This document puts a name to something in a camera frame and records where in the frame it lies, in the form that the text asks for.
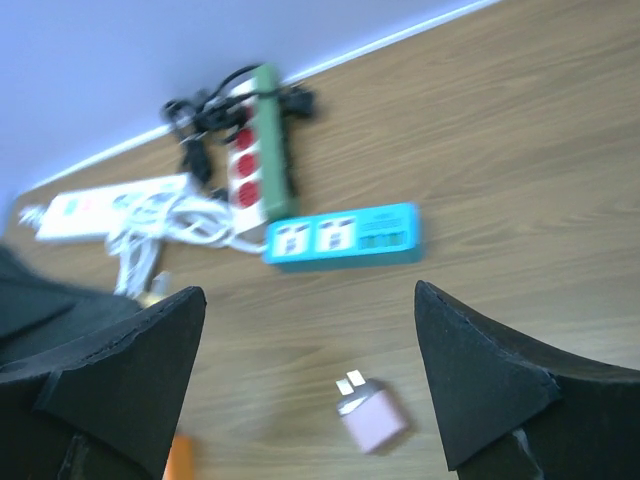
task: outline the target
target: power strip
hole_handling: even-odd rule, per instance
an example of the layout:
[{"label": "power strip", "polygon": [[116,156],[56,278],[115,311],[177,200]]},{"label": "power strip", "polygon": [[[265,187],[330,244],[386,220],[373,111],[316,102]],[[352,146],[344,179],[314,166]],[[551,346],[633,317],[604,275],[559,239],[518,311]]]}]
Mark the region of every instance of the power strip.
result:
[{"label": "power strip", "polygon": [[[263,64],[230,96],[277,90],[275,68]],[[297,213],[290,153],[277,97],[253,96],[241,104],[249,121],[228,146],[227,176],[234,229],[243,238],[264,239],[267,223]]]},{"label": "power strip", "polygon": [[65,192],[57,195],[37,218],[25,218],[25,221],[37,229],[36,240],[41,242],[103,241],[118,227],[133,202],[145,195],[165,192],[195,195],[198,185],[191,174],[182,173]]},{"label": "power strip", "polygon": [[413,263],[424,254],[420,224],[410,203],[281,220],[263,259],[284,272]]}]

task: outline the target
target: white wall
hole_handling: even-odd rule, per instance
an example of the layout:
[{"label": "white wall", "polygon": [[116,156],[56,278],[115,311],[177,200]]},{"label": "white wall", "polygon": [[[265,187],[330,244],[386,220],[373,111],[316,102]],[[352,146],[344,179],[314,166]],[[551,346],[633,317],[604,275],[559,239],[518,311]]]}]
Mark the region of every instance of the white wall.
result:
[{"label": "white wall", "polygon": [[471,1],[9,2],[0,16],[5,183],[24,191],[153,130],[165,101],[247,63],[304,75]]}]

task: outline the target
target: wood grain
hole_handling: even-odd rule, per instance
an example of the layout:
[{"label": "wood grain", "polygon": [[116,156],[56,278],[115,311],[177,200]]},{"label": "wood grain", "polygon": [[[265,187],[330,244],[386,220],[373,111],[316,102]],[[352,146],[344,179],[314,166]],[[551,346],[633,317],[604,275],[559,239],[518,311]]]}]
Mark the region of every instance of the wood grain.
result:
[{"label": "wood grain", "polygon": [[[207,323],[181,427],[202,479],[442,479],[413,321],[435,283],[565,350],[640,368],[640,10],[634,0],[505,1],[328,72],[319,121],[293,132],[304,211],[414,201],[411,267],[284,275],[257,258],[165,250]],[[174,171],[170,138],[24,195]],[[7,240],[55,278],[109,289],[102,245]],[[416,434],[358,454],[334,412],[349,369],[392,382]]]}]

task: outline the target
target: blue power strip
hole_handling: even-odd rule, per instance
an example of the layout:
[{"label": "blue power strip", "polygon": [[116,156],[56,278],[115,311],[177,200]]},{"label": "blue power strip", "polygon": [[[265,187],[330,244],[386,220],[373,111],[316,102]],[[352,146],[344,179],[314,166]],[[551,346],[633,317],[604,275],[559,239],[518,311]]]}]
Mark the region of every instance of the blue power strip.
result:
[{"label": "blue power strip", "polygon": [[284,272],[413,263],[421,235],[410,203],[290,218],[269,225],[263,260]]}]

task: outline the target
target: orange object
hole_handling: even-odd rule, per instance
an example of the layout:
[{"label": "orange object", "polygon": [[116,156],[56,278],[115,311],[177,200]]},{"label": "orange object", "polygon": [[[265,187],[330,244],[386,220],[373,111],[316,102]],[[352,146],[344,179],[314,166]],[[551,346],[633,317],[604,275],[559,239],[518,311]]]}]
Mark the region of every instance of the orange object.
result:
[{"label": "orange object", "polygon": [[189,437],[173,437],[163,480],[193,480],[193,450]]}]

